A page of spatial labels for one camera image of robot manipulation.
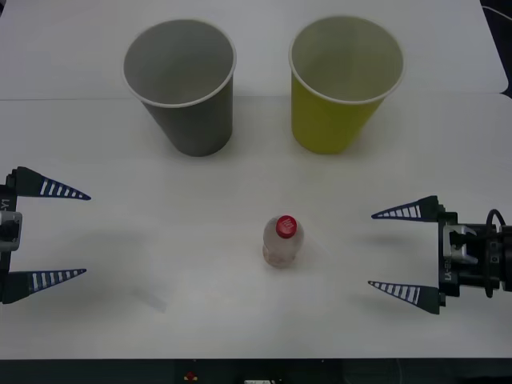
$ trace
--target gray paper cup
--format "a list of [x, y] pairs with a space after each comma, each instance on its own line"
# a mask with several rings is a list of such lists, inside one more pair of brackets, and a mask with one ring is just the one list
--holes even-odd
[[231, 137], [235, 65], [234, 45], [220, 29], [171, 20], [137, 36], [122, 73], [179, 151], [207, 156]]

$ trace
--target water bottle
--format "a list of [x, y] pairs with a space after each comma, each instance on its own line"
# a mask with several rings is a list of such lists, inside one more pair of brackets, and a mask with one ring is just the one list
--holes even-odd
[[304, 241], [300, 223], [289, 215], [276, 216], [263, 232], [263, 257], [276, 268], [289, 266]]

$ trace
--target paper cup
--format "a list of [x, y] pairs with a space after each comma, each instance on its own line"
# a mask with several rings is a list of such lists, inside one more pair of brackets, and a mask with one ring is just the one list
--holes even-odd
[[319, 154], [347, 148], [405, 70], [396, 39], [351, 16], [309, 24], [292, 41], [289, 60], [292, 131], [302, 146]]
[[234, 45], [220, 29], [171, 20], [137, 36], [122, 72], [179, 151], [207, 156], [223, 148], [233, 130], [235, 65]]

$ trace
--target cable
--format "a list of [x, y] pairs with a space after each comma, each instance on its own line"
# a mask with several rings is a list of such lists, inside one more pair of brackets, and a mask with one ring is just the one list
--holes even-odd
[[486, 290], [486, 296], [488, 298], [493, 297], [493, 287], [490, 281], [490, 236], [493, 231], [493, 219], [494, 216], [498, 219], [501, 226], [505, 225], [505, 220], [499, 210], [490, 210], [486, 220], [486, 254], [483, 262], [483, 285]]
[[482, 8], [485, 10], [490, 10], [491, 12], [495, 12], [496, 14], [499, 14], [500, 16], [503, 16], [504, 18], [507, 18], [510, 21], [512, 21], [512, 18], [510, 16], [507, 16], [506, 14], [502, 14], [499, 10], [491, 8], [490, 6], [482, 6]]

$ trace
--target red bottle cap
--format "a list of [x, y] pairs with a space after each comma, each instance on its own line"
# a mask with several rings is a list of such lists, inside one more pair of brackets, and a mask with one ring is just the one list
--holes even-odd
[[278, 218], [275, 230], [282, 238], [291, 238], [297, 232], [297, 221], [287, 214]]

